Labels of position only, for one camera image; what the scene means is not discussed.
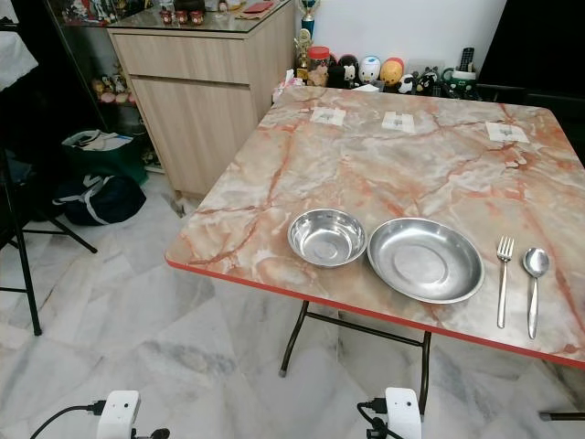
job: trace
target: cabinet drawer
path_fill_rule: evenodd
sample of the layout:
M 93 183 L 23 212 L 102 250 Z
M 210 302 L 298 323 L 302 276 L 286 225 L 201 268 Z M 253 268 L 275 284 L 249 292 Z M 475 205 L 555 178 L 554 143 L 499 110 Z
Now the cabinet drawer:
M 131 75 L 248 84 L 238 39 L 112 35 Z

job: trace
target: red table edge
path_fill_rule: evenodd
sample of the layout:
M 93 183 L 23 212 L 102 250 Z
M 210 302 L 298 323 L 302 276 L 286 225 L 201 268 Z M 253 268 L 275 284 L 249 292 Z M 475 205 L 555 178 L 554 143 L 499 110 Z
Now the red table edge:
M 422 323 L 412 322 L 412 321 L 406 320 L 404 318 L 388 316 L 386 314 L 380 314 L 380 313 L 376 313 L 374 311 L 367 311 L 365 309 L 356 308 L 356 307 L 351 306 L 351 305 L 340 304 L 340 303 L 334 302 L 332 300 L 317 298 L 317 297 L 314 297 L 312 295 L 296 293 L 294 291 L 286 290 L 286 289 L 278 287 L 278 286 L 260 284 L 258 282 L 249 281 L 247 279 L 240 279 L 238 277 L 232 277 L 232 276 L 229 276 L 227 274 L 211 272 L 208 270 L 204 270 L 202 268 L 193 267 L 192 265 L 187 265 L 187 264 L 182 264 L 179 262 L 171 261 L 166 257 L 166 255 L 165 255 L 165 260 L 166 260 L 166 263 L 168 263 L 171 267 L 177 268 L 179 270 L 186 270 L 188 272 L 203 274 L 203 275 L 208 276 L 208 277 L 215 277 L 216 279 L 221 279 L 223 281 L 232 282 L 234 284 L 242 284 L 242 285 L 246 285 L 246 286 L 251 286 L 253 288 L 258 288 L 260 290 L 271 291 L 271 292 L 276 293 L 276 294 L 288 295 L 288 296 L 294 297 L 296 299 L 308 300 L 309 302 L 313 302 L 316 304 L 326 305 L 326 306 L 330 306 L 330 307 L 337 308 L 337 309 L 342 309 L 345 311 L 349 311 L 351 313 L 359 314 L 361 316 L 373 317 L 377 320 L 385 320 L 385 321 L 390 322 L 390 323 L 398 323 L 399 325 L 402 325 L 405 327 L 414 327 L 415 329 L 429 331 L 429 332 L 432 332 L 435 334 L 440 334 L 440 335 L 446 336 L 446 337 L 458 338 L 458 339 L 464 340 L 464 341 L 470 341 L 472 343 L 475 343 L 478 345 L 484 345 L 484 346 L 487 346 L 489 348 L 506 350 L 508 352 L 514 352 L 516 354 L 524 355 L 526 357 L 531 357 L 531 358 L 535 358 L 535 359 L 543 359 L 543 360 L 550 361 L 553 363 L 562 364 L 564 366 L 571 366 L 572 368 L 585 370 L 585 362 L 577 361 L 575 359 L 566 359 L 566 358 L 562 358 L 562 357 L 557 357 L 557 356 L 552 355 L 552 354 L 547 354 L 544 352 L 537 352 L 537 351 L 526 349 L 526 348 L 519 348 L 516 346 L 507 345 L 506 343 L 500 343 L 497 341 L 486 340 L 485 338 L 468 336 L 465 334 L 461 334 L 459 332 L 450 331 L 449 329 L 444 329 L 441 327 L 432 327 L 432 326 L 424 325 Z

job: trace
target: navy duffel bag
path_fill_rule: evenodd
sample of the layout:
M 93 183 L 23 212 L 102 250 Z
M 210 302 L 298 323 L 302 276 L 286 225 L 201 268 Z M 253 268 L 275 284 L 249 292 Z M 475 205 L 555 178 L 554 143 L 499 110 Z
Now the navy duffel bag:
M 99 226 L 129 219 L 145 201 L 143 191 L 129 177 L 85 176 L 59 186 L 53 204 L 62 206 L 74 224 Z

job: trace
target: black cable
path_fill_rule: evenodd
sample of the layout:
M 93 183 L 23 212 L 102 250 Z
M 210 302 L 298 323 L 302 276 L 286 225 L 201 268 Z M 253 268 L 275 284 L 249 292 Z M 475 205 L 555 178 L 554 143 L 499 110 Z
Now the black cable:
M 86 412 L 93 412 L 93 414 L 99 416 L 103 412 L 103 407 L 105 406 L 105 404 L 106 404 L 105 400 L 100 400 L 100 401 L 97 401 L 91 405 L 73 405 L 71 407 L 68 407 L 67 409 L 63 409 L 60 412 L 57 412 L 53 416 L 48 418 L 45 421 L 45 423 L 43 423 L 40 427 L 38 427 L 38 429 L 33 433 L 33 435 L 30 436 L 30 439 L 35 439 L 38 436 L 38 434 L 40 432 L 42 432 L 45 429 L 45 427 L 47 427 L 47 425 L 49 425 L 50 423 L 55 421 L 57 418 L 59 418 L 59 416 L 61 414 L 65 414 L 67 412 L 74 412 L 76 410 L 85 410 Z
M 364 407 L 364 408 L 370 408 L 370 407 L 369 407 L 370 405 L 371 405 L 371 403 L 369 403 L 369 402 L 359 402 L 359 403 L 357 404 L 357 411 L 358 411 L 358 412 L 359 412 L 359 414 L 361 414 L 361 415 L 364 417 L 364 419 L 365 419 L 366 421 L 368 421 L 368 422 L 369 422 L 369 423 L 372 425 L 372 427 L 374 427 L 375 429 L 377 429 L 377 430 L 382 430 L 382 432 L 383 432 L 383 433 L 385 433 L 385 434 L 387 434 L 387 435 L 389 435 L 389 436 L 393 437 L 394 439 L 404 439 L 404 438 L 403 438 L 402 436 L 400 436 L 399 434 L 396 434 L 396 433 L 394 433 L 392 430 L 388 429 L 388 427 L 387 427 L 387 426 L 386 426 L 386 425 L 385 425 L 383 422 L 377 423 L 377 422 L 375 422 L 375 421 L 374 421 L 372 418 L 370 418 L 370 417 L 367 415 L 367 413 L 366 413 L 366 412 L 364 412 L 364 409 L 362 408 L 362 407 Z

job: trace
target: stainless steel bowl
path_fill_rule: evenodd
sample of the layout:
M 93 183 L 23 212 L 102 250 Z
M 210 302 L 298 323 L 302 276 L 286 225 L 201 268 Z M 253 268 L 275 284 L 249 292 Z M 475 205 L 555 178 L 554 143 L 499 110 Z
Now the stainless steel bowl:
M 374 271 L 399 293 L 453 304 L 484 282 L 484 264 L 459 232 L 428 219 L 400 218 L 379 226 L 367 246 Z
M 335 209 L 304 212 L 291 222 L 288 238 L 296 254 L 328 268 L 354 261 L 367 246 L 367 235 L 359 221 Z

